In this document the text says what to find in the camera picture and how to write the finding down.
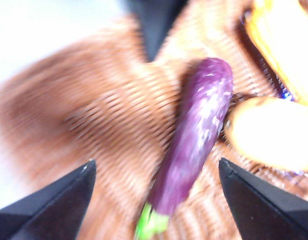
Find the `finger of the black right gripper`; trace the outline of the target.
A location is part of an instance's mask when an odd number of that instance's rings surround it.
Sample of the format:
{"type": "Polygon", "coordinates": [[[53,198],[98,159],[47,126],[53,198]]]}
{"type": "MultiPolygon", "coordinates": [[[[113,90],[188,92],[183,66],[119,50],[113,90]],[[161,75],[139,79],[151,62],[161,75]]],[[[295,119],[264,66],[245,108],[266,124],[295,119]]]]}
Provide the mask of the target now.
{"type": "Polygon", "coordinates": [[[155,60],[170,29],[188,2],[185,0],[126,0],[140,26],[147,63],[155,60]]]}

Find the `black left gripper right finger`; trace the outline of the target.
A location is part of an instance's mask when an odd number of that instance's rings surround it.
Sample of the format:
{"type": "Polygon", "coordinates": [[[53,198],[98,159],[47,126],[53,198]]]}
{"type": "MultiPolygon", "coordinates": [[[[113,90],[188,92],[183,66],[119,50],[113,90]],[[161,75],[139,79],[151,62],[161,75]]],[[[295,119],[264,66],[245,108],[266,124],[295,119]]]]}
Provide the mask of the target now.
{"type": "Polygon", "coordinates": [[[219,161],[224,196],[244,240],[308,240],[308,201],[219,161]]]}

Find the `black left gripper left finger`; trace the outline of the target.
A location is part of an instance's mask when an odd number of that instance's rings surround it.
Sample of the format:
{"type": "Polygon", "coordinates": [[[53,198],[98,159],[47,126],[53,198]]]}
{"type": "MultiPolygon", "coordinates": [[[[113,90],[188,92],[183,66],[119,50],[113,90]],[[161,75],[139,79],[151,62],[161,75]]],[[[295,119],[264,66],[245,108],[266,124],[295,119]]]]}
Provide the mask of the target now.
{"type": "Polygon", "coordinates": [[[90,204],[96,163],[0,209],[0,240],[74,240],[90,204]]]}

